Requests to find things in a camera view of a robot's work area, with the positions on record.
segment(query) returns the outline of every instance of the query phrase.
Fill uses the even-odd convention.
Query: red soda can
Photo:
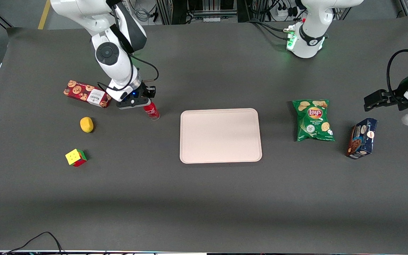
[[[151,102],[150,105],[146,105],[143,108],[151,120],[157,120],[160,118],[160,113],[158,112],[157,107],[155,107],[154,102]]]

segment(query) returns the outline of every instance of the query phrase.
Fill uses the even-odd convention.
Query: dark gray tabletop
[[[279,28],[287,23],[277,23]],[[42,231],[67,250],[408,254],[408,126],[397,108],[363,110],[408,48],[408,17],[334,22],[312,59],[252,24],[146,27],[138,57],[160,70],[151,121],[63,95],[70,79],[109,82],[85,30],[11,29],[0,71],[0,249]],[[150,79],[154,71],[141,68]],[[408,55],[392,81],[408,75]],[[336,142],[295,142],[288,101],[330,100]],[[254,108],[263,158],[186,165],[185,110]],[[92,134],[79,127],[95,119]],[[344,156],[350,127],[379,120],[373,155]],[[85,150],[79,168],[64,155]],[[43,238],[29,248],[54,249]]]

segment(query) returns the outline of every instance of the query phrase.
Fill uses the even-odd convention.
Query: rubik's cube
[[[65,158],[67,158],[68,164],[74,167],[81,166],[87,161],[84,152],[78,149],[74,149],[73,151],[67,153]]]

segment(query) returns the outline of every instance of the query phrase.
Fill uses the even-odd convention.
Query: floor
[[[135,9],[151,10],[154,0],[137,0]],[[0,16],[5,18],[14,27],[37,29],[45,7],[45,0],[0,0]],[[364,0],[364,2],[350,10],[346,19],[394,19],[399,13],[398,0]],[[154,23],[153,18],[141,22],[142,25],[161,25],[160,19]],[[77,29],[80,25],[63,16],[58,15],[50,8],[47,12],[44,29]],[[7,47],[7,34],[0,27],[0,64]]]

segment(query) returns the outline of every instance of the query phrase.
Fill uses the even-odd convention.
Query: lay's chip bag
[[[327,119],[328,100],[295,100],[292,103],[297,111],[297,142],[307,138],[335,140]]]

